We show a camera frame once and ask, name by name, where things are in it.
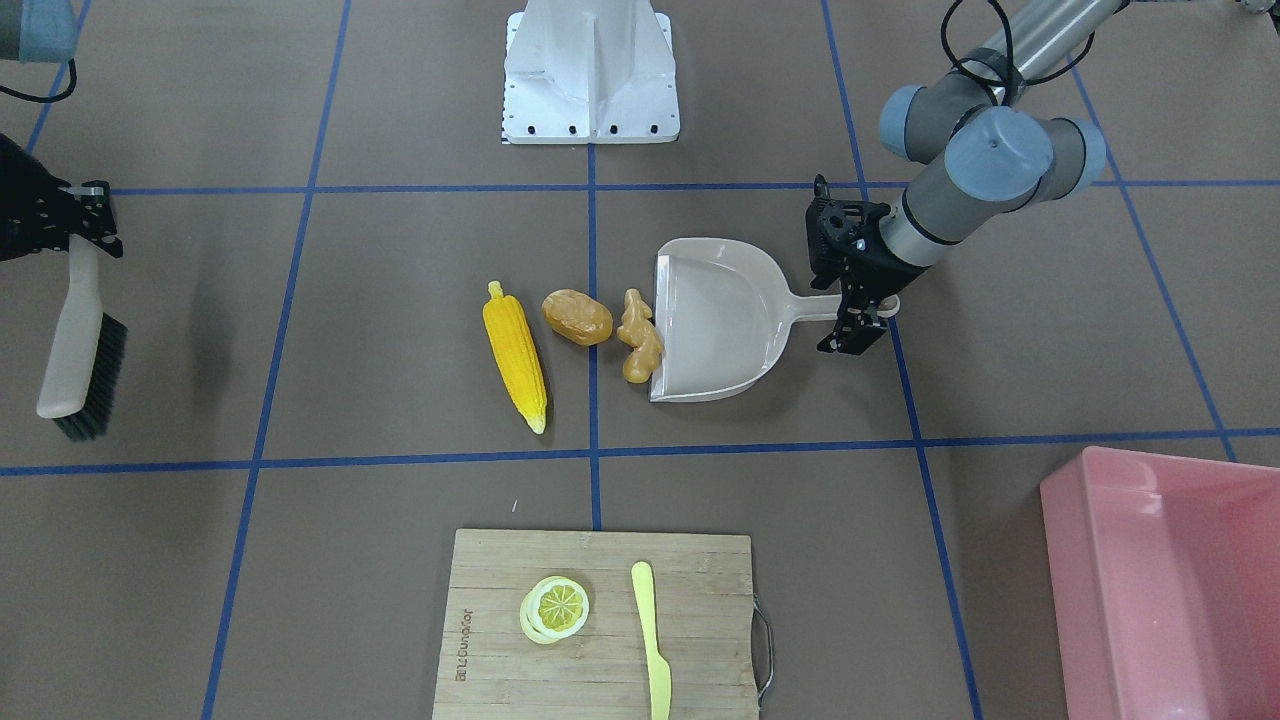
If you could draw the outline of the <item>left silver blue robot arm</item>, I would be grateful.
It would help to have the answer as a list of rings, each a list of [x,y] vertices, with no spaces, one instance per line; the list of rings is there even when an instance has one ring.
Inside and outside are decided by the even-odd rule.
[[[1029,1],[1015,13],[992,3],[1000,29],[957,55],[948,24],[940,42],[948,72],[931,86],[891,95],[879,141],[922,165],[892,202],[841,200],[823,176],[806,209],[812,288],[840,290],[826,354],[864,354],[888,329],[886,304],[992,218],[1069,197],[1107,161],[1097,124],[1041,119],[1018,101],[1066,74],[1070,51],[1085,55],[1121,1]]]

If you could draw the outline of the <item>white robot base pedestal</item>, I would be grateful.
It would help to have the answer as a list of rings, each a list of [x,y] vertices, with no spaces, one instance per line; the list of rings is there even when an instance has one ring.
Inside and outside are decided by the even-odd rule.
[[[506,19],[504,72],[504,143],[681,135],[672,23],[649,1],[530,1]]]

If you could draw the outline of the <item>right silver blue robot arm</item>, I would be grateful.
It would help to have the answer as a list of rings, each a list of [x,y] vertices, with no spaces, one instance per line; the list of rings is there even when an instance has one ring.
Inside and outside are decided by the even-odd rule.
[[[78,85],[78,24],[68,1],[3,3],[3,60],[50,63],[67,69],[67,87],[44,96],[3,87],[27,102],[68,99]],[[52,174],[13,138],[1,137],[1,259],[67,252],[70,268],[97,269],[102,255],[120,259],[111,186],[73,184]]]

